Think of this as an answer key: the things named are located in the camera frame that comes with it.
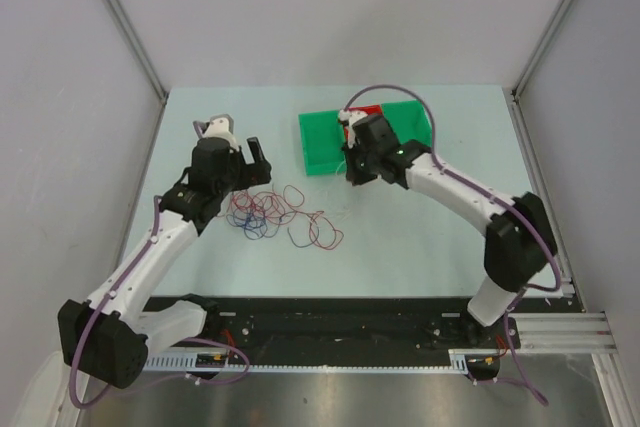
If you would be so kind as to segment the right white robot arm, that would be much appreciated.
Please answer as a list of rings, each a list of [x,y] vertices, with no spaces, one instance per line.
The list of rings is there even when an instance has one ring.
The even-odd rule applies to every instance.
[[[485,239],[485,278],[467,304],[463,340],[484,348],[497,336],[496,321],[513,306],[530,280],[557,254],[557,244],[541,199],[531,192],[508,197],[443,162],[418,140],[399,141],[379,113],[338,114],[346,133],[342,146],[346,179],[364,185],[376,179],[423,194],[473,226]]]

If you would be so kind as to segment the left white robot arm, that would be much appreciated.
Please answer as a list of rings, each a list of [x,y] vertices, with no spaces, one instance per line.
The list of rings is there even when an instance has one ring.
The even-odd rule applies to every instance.
[[[139,245],[83,302],[68,300],[58,312],[64,361],[111,387],[133,384],[147,359],[193,340],[207,347],[221,334],[215,302],[196,294],[145,315],[144,307],[178,257],[204,232],[233,192],[266,185],[271,164],[260,141],[247,140],[253,160],[225,137],[199,139],[179,180],[154,199],[151,227]]]

